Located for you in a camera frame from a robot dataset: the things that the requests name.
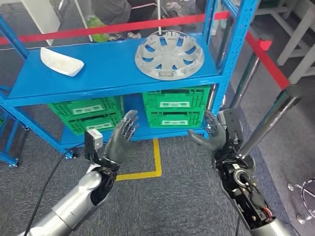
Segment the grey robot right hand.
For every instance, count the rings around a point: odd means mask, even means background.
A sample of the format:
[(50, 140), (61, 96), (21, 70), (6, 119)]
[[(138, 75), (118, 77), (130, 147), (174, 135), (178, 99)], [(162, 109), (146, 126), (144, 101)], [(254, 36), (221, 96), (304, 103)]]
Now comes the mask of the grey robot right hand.
[(193, 130), (189, 130), (188, 137), (193, 142), (193, 151), (196, 153), (205, 151), (212, 162), (214, 162), (215, 154), (226, 144), (226, 131), (211, 111), (205, 110), (204, 116), (207, 123), (205, 130), (209, 135), (209, 138), (206, 139)]

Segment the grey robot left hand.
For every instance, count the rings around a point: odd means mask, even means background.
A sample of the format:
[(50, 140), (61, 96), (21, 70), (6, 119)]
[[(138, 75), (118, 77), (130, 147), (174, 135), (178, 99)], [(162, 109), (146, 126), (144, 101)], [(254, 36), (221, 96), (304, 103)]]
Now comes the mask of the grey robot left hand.
[(131, 156), (131, 138), (138, 128), (137, 114), (130, 110), (113, 129), (105, 147), (105, 159), (122, 165)]

